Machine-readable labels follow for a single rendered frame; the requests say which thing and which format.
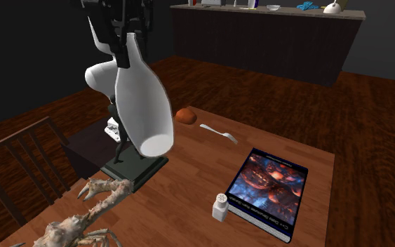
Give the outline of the dark robot stand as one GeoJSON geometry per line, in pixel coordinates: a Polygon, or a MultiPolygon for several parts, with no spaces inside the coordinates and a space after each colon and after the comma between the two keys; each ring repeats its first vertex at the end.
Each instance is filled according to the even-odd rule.
{"type": "Polygon", "coordinates": [[[87,180],[115,157],[118,143],[105,132],[107,120],[101,119],[68,138],[62,148],[78,178],[87,180]]]}

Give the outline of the brown potato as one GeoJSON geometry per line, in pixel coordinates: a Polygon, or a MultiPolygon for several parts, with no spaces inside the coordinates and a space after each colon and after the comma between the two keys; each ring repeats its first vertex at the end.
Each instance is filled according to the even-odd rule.
{"type": "Polygon", "coordinates": [[[182,108],[177,111],[175,120],[187,125],[192,125],[197,120],[197,115],[189,108],[182,108]]]}

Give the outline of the brown wooden table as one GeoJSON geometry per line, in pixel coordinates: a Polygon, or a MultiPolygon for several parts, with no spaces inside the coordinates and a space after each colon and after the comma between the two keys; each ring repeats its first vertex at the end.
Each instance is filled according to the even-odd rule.
{"type": "Polygon", "coordinates": [[[175,125],[168,163],[136,193],[96,220],[123,247],[325,247],[334,155],[222,116],[196,110],[175,125]],[[201,128],[205,124],[237,140],[201,128]],[[219,222],[212,207],[252,148],[308,169],[292,241],[279,241],[235,214],[219,222]]]}

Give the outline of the blue and red book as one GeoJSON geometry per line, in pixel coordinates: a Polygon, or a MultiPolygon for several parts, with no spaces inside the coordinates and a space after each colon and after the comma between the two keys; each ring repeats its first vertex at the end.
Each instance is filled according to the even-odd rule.
{"type": "Polygon", "coordinates": [[[290,243],[307,175],[301,165],[252,148],[225,192],[228,210],[290,243]]]}

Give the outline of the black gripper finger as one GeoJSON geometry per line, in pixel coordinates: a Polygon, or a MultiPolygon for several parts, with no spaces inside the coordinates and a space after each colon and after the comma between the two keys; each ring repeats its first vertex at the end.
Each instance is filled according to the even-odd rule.
{"type": "Polygon", "coordinates": [[[119,28],[119,34],[116,34],[113,27],[102,27],[98,33],[98,50],[114,55],[119,68],[130,67],[126,46],[127,31],[127,27],[121,27],[119,28]]]}
{"type": "Polygon", "coordinates": [[[147,50],[148,37],[149,37],[149,33],[153,29],[153,14],[150,13],[147,17],[144,13],[141,13],[138,16],[138,20],[140,22],[140,28],[136,30],[137,42],[138,42],[140,52],[142,54],[142,58],[147,59],[148,58],[148,50],[147,50]]]}

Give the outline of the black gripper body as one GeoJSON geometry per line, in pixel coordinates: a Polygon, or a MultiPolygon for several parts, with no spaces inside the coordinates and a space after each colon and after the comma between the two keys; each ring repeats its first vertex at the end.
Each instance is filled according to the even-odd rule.
{"type": "Polygon", "coordinates": [[[81,9],[86,12],[96,34],[102,27],[113,27],[119,34],[119,28],[127,27],[144,13],[153,14],[153,0],[80,0],[81,9]]]}

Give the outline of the white salt shaker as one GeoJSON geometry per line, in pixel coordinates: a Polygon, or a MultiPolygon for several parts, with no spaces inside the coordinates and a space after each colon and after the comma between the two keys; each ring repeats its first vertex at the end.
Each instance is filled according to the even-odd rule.
{"type": "Polygon", "coordinates": [[[212,216],[216,220],[223,222],[227,216],[228,207],[229,203],[227,201],[227,196],[223,193],[219,193],[213,204],[212,216]]]}

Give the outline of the dark green figure statue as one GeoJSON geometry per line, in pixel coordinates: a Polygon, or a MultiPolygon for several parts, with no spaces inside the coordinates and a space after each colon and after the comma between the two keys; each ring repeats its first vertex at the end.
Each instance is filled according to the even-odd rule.
{"type": "Polygon", "coordinates": [[[141,155],[122,126],[118,115],[115,95],[109,97],[108,111],[111,117],[107,121],[106,134],[116,143],[114,158],[108,161],[101,171],[115,180],[127,179],[133,182],[133,192],[137,192],[154,174],[168,162],[168,158],[161,156],[147,158],[141,155]]]}

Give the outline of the dark wooden chair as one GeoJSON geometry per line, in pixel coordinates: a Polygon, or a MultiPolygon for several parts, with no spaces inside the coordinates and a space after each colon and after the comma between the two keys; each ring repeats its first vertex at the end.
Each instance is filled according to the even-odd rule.
{"type": "MultiPolygon", "coordinates": [[[[54,182],[51,180],[51,178],[48,176],[48,174],[45,172],[45,170],[39,164],[39,162],[38,162],[37,158],[34,156],[32,150],[28,147],[27,143],[23,139],[23,136],[26,134],[28,134],[30,136],[34,145],[38,149],[40,155],[42,156],[44,161],[48,164],[48,167],[55,174],[56,178],[62,184],[62,186],[65,188],[65,190],[69,191],[70,186],[65,182],[65,180],[63,179],[63,177],[61,176],[61,174],[59,173],[57,168],[54,166],[53,162],[50,160],[50,158],[46,154],[44,148],[42,147],[41,143],[39,142],[38,137],[35,134],[35,130],[43,125],[48,125],[63,145],[69,144],[68,139],[63,135],[62,131],[55,125],[53,120],[49,116],[47,116],[47,117],[23,128],[21,130],[9,135],[8,137],[3,138],[2,140],[0,140],[0,147],[4,146],[12,154],[12,156],[17,160],[17,162],[22,166],[22,168],[24,169],[26,174],[28,174],[28,176],[32,179],[33,183],[36,185],[36,188],[41,192],[41,194],[44,196],[44,198],[46,199],[48,204],[53,205],[54,200],[52,200],[49,197],[49,195],[46,193],[43,186],[39,183],[36,176],[29,169],[25,160],[20,156],[20,154],[14,149],[14,147],[11,144],[12,141],[15,141],[15,140],[19,142],[20,146],[24,149],[24,151],[26,152],[26,154],[28,155],[30,160],[36,166],[36,168],[38,169],[40,174],[42,174],[42,176],[44,177],[46,182],[49,184],[51,189],[57,194],[58,198],[61,198],[62,193],[58,190],[58,188],[55,186],[54,182]]],[[[9,214],[12,216],[12,218],[16,221],[16,223],[20,227],[27,224],[27,220],[22,215],[20,210],[15,206],[15,204],[10,199],[10,197],[7,195],[6,191],[3,189],[1,184],[0,184],[0,202],[3,204],[5,209],[9,212],[9,214]]]]}

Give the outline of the dark bar counter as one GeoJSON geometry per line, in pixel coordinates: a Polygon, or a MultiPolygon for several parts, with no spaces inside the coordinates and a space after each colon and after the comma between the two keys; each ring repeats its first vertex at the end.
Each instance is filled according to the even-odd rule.
{"type": "Polygon", "coordinates": [[[176,55],[322,86],[337,81],[366,19],[363,11],[293,7],[181,4],[170,10],[176,55]]]}

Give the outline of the white fork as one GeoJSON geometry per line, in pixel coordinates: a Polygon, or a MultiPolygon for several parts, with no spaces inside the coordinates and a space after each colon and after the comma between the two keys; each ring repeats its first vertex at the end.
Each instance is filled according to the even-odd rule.
{"type": "Polygon", "coordinates": [[[209,130],[209,131],[212,131],[214,133],[217,133],[218,135],[222,135],[222,136],[224,136],[226,138],[229,138],[233,143],[238,144],[238,140],[230,133],[221,133],[221,132],[219,132],[219,131],[217,131],[217,130],[215,130],[215,129],[211,128],[210,126],[207,126],[207,125],[205,125],[203,123],[200,124],[199,126],[201,128],[205,128],[206,130],[209,130]]]}

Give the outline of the pale spiny crab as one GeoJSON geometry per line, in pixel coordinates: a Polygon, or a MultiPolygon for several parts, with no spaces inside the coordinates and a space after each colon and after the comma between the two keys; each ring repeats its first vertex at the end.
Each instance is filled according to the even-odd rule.
{"type": "Polygon", "coordinates": [[[93,198],[102,192],[111,194],[103,201],[99,201],[86,214],[73,215],[62,222],[51,222],[47,225],[43,236],[34,241],[32,247],[110,247],[109,239],[113,239],[117,247],[123,247],[115,233],[108,228],[86,232],[101,215],[111,210],[126,197],[133,193],[134,182],[128,179],[107,180],[90,178],[79,196],[85,200],[93,198]]]}

